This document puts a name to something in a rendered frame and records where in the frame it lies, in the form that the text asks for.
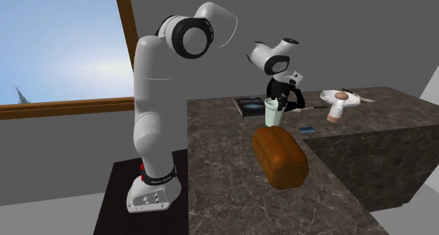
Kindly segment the pale green cup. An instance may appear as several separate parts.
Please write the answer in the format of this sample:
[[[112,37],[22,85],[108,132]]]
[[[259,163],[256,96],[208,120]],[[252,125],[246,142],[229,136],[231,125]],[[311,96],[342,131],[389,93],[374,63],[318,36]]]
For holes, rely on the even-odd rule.
[[[271,98],[265,99],[265,125],[268,127],[279,126],[284,108],[279,109],[279,102]]]

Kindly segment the dark book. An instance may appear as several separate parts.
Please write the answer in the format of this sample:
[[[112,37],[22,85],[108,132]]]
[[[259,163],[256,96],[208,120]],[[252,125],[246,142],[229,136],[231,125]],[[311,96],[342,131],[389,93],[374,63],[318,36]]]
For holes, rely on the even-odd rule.
[[[260,97],[238,97],[233,101],[244,120],[265,117],[265,102]]]

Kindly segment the white bottle with tan cap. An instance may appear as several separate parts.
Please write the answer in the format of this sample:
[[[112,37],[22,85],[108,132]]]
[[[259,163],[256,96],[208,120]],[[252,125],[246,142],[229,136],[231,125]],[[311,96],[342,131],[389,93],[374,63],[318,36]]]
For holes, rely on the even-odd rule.
[[[329,122],[337,123],[337,122],[341,121],[341,116],[343,114],[343,109],[344,109],[344,103],[345,103],[345,101],[341,100],[341,99],[337,99],[333,103],[333,105],[329,111],[329,114],[326,117],[326,119]]]

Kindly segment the brown bread loaf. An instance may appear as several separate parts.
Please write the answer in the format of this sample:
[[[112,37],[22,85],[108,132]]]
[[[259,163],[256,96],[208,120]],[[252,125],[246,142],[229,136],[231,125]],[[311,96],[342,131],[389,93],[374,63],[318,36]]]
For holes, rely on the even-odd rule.
[[[261,127],[251,146],[268,182],[278,190],[301,187],[309,173],[307,156],[294,137],[279,126]]]

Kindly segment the white plate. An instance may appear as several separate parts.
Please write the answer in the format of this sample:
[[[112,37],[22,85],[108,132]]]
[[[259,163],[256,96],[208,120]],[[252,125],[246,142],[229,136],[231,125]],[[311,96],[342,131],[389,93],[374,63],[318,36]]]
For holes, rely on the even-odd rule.
[[[332,90],[323,90],[320,94],[320,99],[324,102],[333,105],[336,101],[335,95],[340,92],[340,90],[332,89]],[[361,103],[361,99],[351,94],[350,92],[345,92],[348,95],[348,99],[344,101],[344,107],[345,108],[351,108],[358,106]]]

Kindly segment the dark robot stand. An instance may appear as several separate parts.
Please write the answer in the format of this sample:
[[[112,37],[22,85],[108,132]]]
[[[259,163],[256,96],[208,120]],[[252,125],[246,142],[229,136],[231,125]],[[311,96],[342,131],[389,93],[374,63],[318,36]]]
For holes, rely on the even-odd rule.
[[[93,235],[189,235],[188,151],[174,151],[172,155],[182,190],[162,211],[128,212],[126,197],[139,176],[141,159],[113,164]]]

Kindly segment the wooden-framed window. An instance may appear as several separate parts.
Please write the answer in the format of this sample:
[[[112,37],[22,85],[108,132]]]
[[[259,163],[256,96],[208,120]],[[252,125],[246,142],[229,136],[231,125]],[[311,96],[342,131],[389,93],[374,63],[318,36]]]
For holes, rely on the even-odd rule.
[[[0,0],[0,120],[131,111],[131,0]]]

